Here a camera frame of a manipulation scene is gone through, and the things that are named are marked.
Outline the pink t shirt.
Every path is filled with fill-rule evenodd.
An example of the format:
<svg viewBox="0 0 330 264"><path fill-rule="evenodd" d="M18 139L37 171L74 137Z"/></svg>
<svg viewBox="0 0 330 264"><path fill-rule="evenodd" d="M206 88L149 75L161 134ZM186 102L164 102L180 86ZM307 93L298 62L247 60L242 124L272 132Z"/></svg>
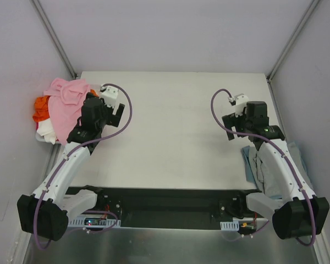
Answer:
<svg viewBox="0 0 330 264"><path fill-rule="evenodd" d="M49 97L48 111L53 130L61 145L67 144L69 133L81 116L86 95L91 91L84 79L66 81L56 78L50 87L43 92Z"/></svg>

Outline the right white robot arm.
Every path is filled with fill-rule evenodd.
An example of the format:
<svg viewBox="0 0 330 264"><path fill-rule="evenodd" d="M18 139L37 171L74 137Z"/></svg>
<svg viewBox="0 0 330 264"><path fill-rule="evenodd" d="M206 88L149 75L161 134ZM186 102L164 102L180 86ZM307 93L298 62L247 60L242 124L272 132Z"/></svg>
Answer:
<svg viewBox="0 0 330 264"><path fill-rule="evenodd" d="M229 101L235 111L222 117L228 139L249 138L281 196L277 200L262 192L249 194L236 203L237 213L242 217L254 212L264 216L280 239L310 236L314 241L328 215L327 199L318 197L301 175L280 127L269 124L266 102L247 101L243 96Z"/></svg>

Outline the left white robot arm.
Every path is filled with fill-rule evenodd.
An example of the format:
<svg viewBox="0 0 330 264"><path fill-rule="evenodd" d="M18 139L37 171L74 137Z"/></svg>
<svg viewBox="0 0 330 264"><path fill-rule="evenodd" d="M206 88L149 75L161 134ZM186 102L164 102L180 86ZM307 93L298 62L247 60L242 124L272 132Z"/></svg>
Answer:
<svg viewBox="0 0 330 264"><path fill-rule="evenodd" d="M21 195L17 202L22 231L57 241L71 220L87 210L99 214L105 209L106 202L96 188L84 187L70 197L65 193L95 150L103 128L119 125L125 106L117 104L118 92L107 86L98 96L86 95L81 116L68 135L60 159L33 193Z"/></svg>

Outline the white t shirt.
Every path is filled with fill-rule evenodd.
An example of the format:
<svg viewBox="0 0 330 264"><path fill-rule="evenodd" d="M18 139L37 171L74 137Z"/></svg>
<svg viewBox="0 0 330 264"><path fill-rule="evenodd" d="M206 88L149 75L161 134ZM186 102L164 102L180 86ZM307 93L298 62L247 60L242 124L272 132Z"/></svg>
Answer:
<svg viewBox="0 0 330 264"><path fill-rule="evenodd" d="M48 133L55 133L51 119L48 118L42 122L39 122L36 132L40 135L46 135Z"/></svg>

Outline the orange t shirt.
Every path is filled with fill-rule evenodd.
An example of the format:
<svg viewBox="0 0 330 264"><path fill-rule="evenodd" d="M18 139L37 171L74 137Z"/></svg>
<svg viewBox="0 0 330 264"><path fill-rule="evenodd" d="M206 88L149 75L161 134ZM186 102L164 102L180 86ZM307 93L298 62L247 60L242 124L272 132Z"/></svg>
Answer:
<svg viewBox="0 0 330 264"><path fill-rule="evenodd" d="M42 122L50 117L48 110L49 99L50 99L49 96L43 96L43 97L38 97L35 100L34 103L35 113L32 116L35 123Z"/></svg>

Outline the white plastic bin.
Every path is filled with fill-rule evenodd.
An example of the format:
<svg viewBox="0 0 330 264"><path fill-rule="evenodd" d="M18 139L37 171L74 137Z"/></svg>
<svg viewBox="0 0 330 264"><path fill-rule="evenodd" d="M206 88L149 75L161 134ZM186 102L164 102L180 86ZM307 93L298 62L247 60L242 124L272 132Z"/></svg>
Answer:
<svg viewBox="0 0 330 264"><path fill-rule="evenodd" d="M48 133L46 135L40 135L39 133L35 134L35 138L39 142L46 142L49 144L59 144L59 141L55 135L55 133Z"/></svg>

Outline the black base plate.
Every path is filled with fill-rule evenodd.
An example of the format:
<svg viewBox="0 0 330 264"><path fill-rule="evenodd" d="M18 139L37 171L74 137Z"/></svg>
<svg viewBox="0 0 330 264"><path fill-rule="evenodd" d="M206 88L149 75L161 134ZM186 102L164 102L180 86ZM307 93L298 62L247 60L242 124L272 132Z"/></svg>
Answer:
<svg viewBox="0 0 330 264"><path fill-rule="evenodd" d="M94 188L93 210L108 210L127 228L219 230L220 223L253 217L246 205L251 190Z"/></svg>

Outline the left aluminium corner post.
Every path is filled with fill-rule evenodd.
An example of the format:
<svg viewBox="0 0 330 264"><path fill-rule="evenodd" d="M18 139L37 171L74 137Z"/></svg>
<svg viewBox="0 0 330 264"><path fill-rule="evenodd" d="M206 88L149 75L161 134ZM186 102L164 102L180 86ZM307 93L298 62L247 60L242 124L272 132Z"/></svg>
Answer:
<svg viewBox="0 0 330 264"><path fill-rule="evenodd" d="M78 77L77 72L75 71L74 67L72 66L41 2L39 0L30 0L33 8L35 9L37 16L41 20L43 27L45 28L49 38L51 39L60 59L62 60L67 72L69 73L72 79L76 79Z"/></svg>

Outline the aluminium corner post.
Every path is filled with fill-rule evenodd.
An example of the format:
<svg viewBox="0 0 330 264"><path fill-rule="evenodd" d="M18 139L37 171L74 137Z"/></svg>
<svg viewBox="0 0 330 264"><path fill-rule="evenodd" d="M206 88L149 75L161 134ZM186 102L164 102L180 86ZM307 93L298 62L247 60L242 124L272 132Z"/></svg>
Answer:
<svg viewBox="0 0 330 264"><path fill-rule="evenodd" d="M39 0L30 0L33 8L35 9L37 16L41 20L43 27L45 28L49 38L51 39L60 59L62 60L67 72L69 73L72 79L76 79L78 77L77 72L75 71L74 67L72 66L41 2Z"/></svg>
<svg viewBox="0 0 330 264"><path fill-rule="evenodd" d="M289 52L292 50L294 44L296 43L298 37L302 33L303 29L311 19L312 15L314 14L315 10L321 3L321 0L312 0L309 5L307 6L306 10L304 11L301 19L297 23L295 29L293 30L290 38L286 42L285 46L283 47L278 59L273 65L273 68L269 72L269 74L266 76L267 82L270 84L273 78L275 77L277 71L280 69L281 65L287 58Z"/></svg>

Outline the right aluminium corner post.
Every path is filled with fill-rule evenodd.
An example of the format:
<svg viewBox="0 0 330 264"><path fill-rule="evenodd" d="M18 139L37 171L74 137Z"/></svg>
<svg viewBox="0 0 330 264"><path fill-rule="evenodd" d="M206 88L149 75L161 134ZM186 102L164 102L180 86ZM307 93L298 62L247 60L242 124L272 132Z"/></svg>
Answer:
<svg viewBox="0 0 330 264"><path fill-rule="evenodd" d="M298 37L302 33L303 29L311 19L312 15L314 14L315 10L321 3L321 0L312 0L309 5L307 6L306 10L304 11L301 19L297 23L295 29L293 30L290 38L286 42L285 46L283 47L278 59L273 65L273 68L269 72L269 74L266 76L267 82L270 84L273 78L275 77L277 71L280 69L281 65L287 58L289 52L292 50L294 44L296 43Z"/></svg>

